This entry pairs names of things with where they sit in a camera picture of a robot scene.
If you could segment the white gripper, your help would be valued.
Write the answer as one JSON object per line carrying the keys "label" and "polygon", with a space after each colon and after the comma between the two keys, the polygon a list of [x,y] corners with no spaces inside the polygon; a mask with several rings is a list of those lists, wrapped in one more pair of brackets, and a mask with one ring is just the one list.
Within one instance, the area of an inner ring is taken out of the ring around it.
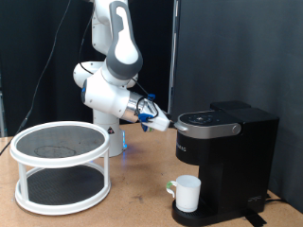
{"label": "white gripper", "polygon": [[155,103],[147,103],[139,111],[138,120],[143,131],[151,129],[165,131],[167,128],[176,128],[175,120],[168,119],[163,111]]}

